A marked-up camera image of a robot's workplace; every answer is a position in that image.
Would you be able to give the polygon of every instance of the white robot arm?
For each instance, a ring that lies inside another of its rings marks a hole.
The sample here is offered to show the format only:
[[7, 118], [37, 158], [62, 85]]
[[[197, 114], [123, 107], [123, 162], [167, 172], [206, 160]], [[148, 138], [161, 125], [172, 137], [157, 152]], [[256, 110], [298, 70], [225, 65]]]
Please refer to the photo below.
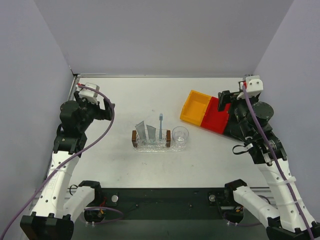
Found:
[[274, 197], [274, 208], [257, 196], [242, 180], [226, 184], [232, 201], [248, 209], [265, 227], [270, 240], [310, 240], [320, 236], [320, 225], [307, 210], [289, 169], [287, 154], [269, 125], [272, 107], [259, 101], [263, 84], [259, 76], [239, 82], [239, 92], [219, 93], [219, 111], [226, 104], [227, 131], [223, 134], [244, 142], [254, 164], [263, 174]]
[[[84, 150], [87, 141], [86, 129], [94, 119], [110, 121], [113, 114], [105, 99], [105, 110], [100, 109], [98, 94], [88, 88], [99, 90], [97, 85], [87, 83], [74, 93], [75, 100], [67, 101], [60, 107], [61, 125], [54, 140], [48, 176], [55, 173], [44, 186], [31, 214], [24, 215], [20, 221], [20, 226], [29, 239], [70, 240], [74, 222], [85, 207], [100, 206], [104, 202], [100, 183], [83, 181], [65, 203], [66, 190], [81, 157], [79, 152]], [[92, 217], [95, 222], [103, 220], [103, 217]]]

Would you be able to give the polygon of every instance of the clear plastic cup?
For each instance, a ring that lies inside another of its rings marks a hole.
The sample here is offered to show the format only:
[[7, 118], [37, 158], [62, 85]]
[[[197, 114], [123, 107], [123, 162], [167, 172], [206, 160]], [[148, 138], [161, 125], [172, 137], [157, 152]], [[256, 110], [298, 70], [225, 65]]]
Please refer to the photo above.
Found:
[[177, 126], [172, 130], [172, 139], [178, 147], [186, 145], [188, 137], [189, 131], [184, 126]]

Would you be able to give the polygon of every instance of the yellow plastic bin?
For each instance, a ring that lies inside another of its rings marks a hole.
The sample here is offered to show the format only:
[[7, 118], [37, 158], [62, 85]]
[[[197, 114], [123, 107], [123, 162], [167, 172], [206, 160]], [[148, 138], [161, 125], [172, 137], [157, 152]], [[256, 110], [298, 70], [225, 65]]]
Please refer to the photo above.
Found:
[[201, 126], [211, 96], [191, 90], [180, 115], [180, 119], [187, 123]]

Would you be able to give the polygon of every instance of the gray wall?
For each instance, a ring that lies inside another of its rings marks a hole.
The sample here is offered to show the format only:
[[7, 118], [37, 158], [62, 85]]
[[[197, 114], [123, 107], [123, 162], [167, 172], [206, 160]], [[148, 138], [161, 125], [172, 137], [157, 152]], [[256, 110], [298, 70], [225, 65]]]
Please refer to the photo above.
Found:
[[305, 205], [320, 221], [320, 1], [295, 0], [259, 63], [262, 100]]
[[292, 0], [35, 0], [74, 73], [239, 77]]
[[[0, 1], [0, 232], [43, 180], [73, 80], [33, 0]], [[5, 239], [21, 235], [20, 220]]]

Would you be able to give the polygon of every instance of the white tabletop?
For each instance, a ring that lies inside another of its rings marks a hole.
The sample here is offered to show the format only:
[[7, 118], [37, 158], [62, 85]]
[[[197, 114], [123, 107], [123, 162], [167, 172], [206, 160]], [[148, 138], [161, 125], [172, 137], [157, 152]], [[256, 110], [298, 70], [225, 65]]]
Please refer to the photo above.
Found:
[[[217, 96], [224, 90], [237, 91], [240, 78], [81, 78], [80, 83], [100, 86], [115, 103], [115, 120], [110, 132], [82, 154], [70, 184], [99, 181], [103, 188], [222, 188], [243, 179], [250, 187], [267, 187], [249, 154], [234, 155], [239, 142], [180, 120], [190, 90]], [[145, 124], [172, 130], [189, 130], [187, 148], [180, 152], [143, 153], [134, 150], [132, 130]], [[95, 120], [86, 131], [86, 145], [97, 139], [108, 121]]]

